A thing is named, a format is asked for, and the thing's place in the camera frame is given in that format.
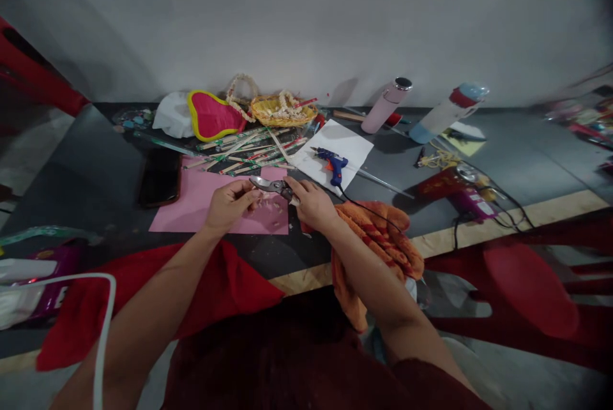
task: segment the pink paper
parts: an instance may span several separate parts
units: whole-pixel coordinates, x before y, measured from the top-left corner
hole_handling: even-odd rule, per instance
[[[194,163],[197,158],[183,157],[183,165]],[[263,167],[261,176],[268,180],[281,180],[287,170],[278,167]],[[152,232],[196,232],[209,212],[213,192],[248,176],[230,177],[202,172],[200,167],[181,171],[181,197],[174,204],[162,206],[149,227]],[[255,212],[245,213],[230,230],[237,234],[288,234],[288,202],[278,194],[271,194],[268,205],[261,204]]]

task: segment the yellow paper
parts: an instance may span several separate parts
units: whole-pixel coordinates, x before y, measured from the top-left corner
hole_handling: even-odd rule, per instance
[[[477,152],[477,150],[479,150],[485,144],[485,142],[475,142],[473,140],[458,140],[454,137],[449,137],[447,131],[443,132],[441,136],[468,157],[473,156]]]

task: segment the woven basket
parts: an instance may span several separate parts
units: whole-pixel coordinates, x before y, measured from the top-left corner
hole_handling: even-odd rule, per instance
[[[278,95],[257,96],[251,101],[252,114],[264,126],[280,126],[280,127],[295,127],[303,126],[317,116],[317,108],[315,105],[305,105],[302,107],[303,118],[300,119],[282,119],[273,118],[268,114],[268,111],[276,112],[281,109],[281,102]]]

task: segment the forearm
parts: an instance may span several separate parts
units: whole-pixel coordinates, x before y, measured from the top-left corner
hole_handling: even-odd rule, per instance
[[[221,236],[203,229],[196,233],[123,307],[110,325],[105,354],[105,398],[138,402],[142,387],[155,361],[175,335],[192,302],[202,272]],[[58,395],[57,408],[69,404],[90,405],[94,345],[86,359]],[[136,387],[125,395],[117,387]],[[117,407],[130,408],[127,402]]]
[[[430,324],[404,285],[345,222],[335,222],[324,235],[343,262],[351,285],[379,324]]]

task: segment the table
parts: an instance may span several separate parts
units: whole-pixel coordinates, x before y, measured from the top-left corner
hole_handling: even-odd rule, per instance
[[[138,250],[186,241],[190,233],[149,233],[155,209],[143,210],[135,203],[140,170],[150,145],[134,142],[129,134],[114,131],[108,116],[121,107],[137,103],[99,103],[86,107],[70,127],[47,164],[37,175],[2,235],[39,225],[63,225],[94,231],[105,241],[93,247],[82,269],[99,266],[111,259]],[[417,121],[427,109],[401,109]],[[338,120],[359,133],[359,124]],[[570,132],[524,110],[481,109],[471,116],[488,142],[471,162],[491,175],[514,196],[531,218],[541,214],[539,224],[561,220],[613,202],[610,180],[595,173],[595,167],[609,152],[577,140]],[[364,168],[399,188],[409,188],[433,175],[430,169],[412,165],[419,145],[391,131],[366,136],[375,148]],[[304,178],[296,173],[297,178]],[[602,196],[600,199],[590,191]],[[410,210],[404,196],[357,176],[346,190],[356,200],[379,200]],[[577,204],[561,209],[558,198],[572,198]],[[409,237],[429,257],[449,249],[448,231],[457,212],[447,200],[411,211]],[[299,229],[295,210],[290,212],[292,229],[288,236],[229,235],[245,261],[263,277],[287,293],[329,284],[328,242],[319,234],[305,236]],[[497,225],[460,226],[463,245],[471,239],[483,241],[502,232]],[[35,238],[7,247],[5,257],[23,257],[43,247],[57,245],[57,239]],[[46,330],[0,332],[0,358],[37,349]]]

